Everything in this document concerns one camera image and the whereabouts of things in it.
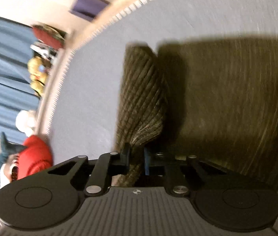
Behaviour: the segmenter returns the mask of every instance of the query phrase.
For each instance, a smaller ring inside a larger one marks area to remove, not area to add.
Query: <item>round black pad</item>
[[[53,197],[50,190],[43,187],[31,187],[19,191],[16,202],[24,208],[34,209],[47,205]]]
[[[278,194],[239,175],[213,177],[197,191],[194,204],[205,220],[229,231],[265,229],[278,217]]]
[[[0,221],[21,230],[48,228],[69,218],[79,196],[67,176],[38,173],[0,190]]]

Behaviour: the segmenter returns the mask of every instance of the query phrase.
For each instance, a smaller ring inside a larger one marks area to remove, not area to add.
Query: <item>red jacket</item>
[[[53,165],[53,157],[48,145],[38,136],[27,138],[23,145],[27,148],[19,154],[18,179],[40,172]]]

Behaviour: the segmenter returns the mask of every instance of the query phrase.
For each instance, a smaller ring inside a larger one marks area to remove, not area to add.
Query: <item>red pillow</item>
[[[43,43],[54,48],[55,50],[63,48],[63,43],[60,40],[57,40],[47,31],[39,28],[39,26],[33,26],[33,33],[37,39],[41,40]]]
[[[53,165],[53,157],[46,143],[38,136],[30,136],[23,145],[27,148],[19,154],[18,179],[30,176]]]

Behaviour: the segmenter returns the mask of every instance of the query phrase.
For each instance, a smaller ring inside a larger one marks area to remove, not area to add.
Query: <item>yellow toy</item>
[[[31,88],[36,91],[39,96],[43,96],[44,93],[44,85],[41,84],[39,81],[35,80],[31,82]]]
[[[31,76],[31,88],[36,91],[39,96],[43,96],[43,90],[48,74],[41,72],[39,68],[42,66],[42,58],[36,56],[28,61],[28,71]]]
[[[42,84],[45,84],[47,79],[47,73],[41,72],[39,67],[43,64],[42,58],[36,56],[28,61],[28,71],[31,74],[31,80],[38,80]]]

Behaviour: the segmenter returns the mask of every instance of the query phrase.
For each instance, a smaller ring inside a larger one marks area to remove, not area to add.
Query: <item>blue curtain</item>
[[[33,57],[30,45],[37,39],[30,27],[0,18],[0,133],[22,143],[15,119],[20,110],[36,110],[38,98],[31,89],[27,62]]]

